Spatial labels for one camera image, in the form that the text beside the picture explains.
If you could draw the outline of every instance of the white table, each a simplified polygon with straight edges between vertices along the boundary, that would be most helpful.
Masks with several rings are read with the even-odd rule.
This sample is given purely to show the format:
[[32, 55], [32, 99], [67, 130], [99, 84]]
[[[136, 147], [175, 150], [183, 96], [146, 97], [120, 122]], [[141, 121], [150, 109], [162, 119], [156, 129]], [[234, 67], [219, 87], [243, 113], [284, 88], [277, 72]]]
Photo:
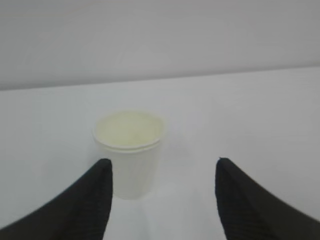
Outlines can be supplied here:
[[219, 157], [320, 219], [320, 68], [301, 68], [0, 92], [0, 227], [102, 157], [94, 122], [123, 109], [163, 116], [168, 135], [153, 192], [115, 197], [105, 239], [224, 240]]

